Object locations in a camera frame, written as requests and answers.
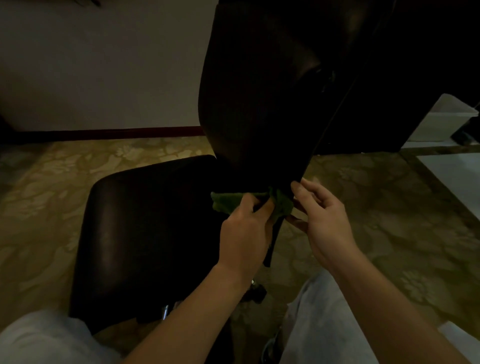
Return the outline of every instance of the microfiber cloth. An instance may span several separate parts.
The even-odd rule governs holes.
[[[223,212],[225,214],[231,214],[233,210],[240,205],[240,201],[244,193],[228,193],[228,194],[216,194],[212,192],[210,196],[213,200],[213,210]],[[273,223],[276,223],[279,217],[290,215],[293,210],[293,201],[290,200],[282,191],[278,188],[268,188],[268,192],[253,193],[262,203],[266,202],[269,197],[272,198],[275,203],[275,209],[273,210],[271,219]]]

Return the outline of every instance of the forearm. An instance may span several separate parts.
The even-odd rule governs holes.
[[[215,266],[124,364],[203,363],[246,289],[243,282]]]
[[[380,363],[468,363],[360,251],[330,270]]]

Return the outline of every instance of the plastic storage box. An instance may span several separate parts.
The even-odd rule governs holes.
[[[446,140],[478,114],[478,111],[455,96],[443,94],[408,140],[412,142]]]

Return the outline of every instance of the person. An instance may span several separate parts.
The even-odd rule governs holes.
[[[288,216],[304,231],[325,268],[308,280],[284,319],[280,364],[480,363],[479,343],[460,329],[448,340],[355,244],[343,204],[325,187],[293,182],[295,207],[308,221]],[[124,360],[124,364],[205,361],[220,330],[248,290],[272,239],[274,203],[245,194],[220,232],[218,263],[203,282]],[[0,334],[1,363],[118,363],[83,322],[43,312],[19,319]]]

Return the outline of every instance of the human hand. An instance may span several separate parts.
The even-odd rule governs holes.
[[[252,194],[245,194],[220,230],[217,266],[238,279],[245,290],[260,269],[272,241],[273,222],[270,216],[275,204],[270,198],[257,212],[253,212],[258,203],[260,201]]]
[[[353,238],[345,206],[319,183],[302,178],[291,183],[294,206],[307,214],[308,222],[287,216],[287,221],[308,235],[312,252],[319,263],[332,272],[346,256],[360,253]]]

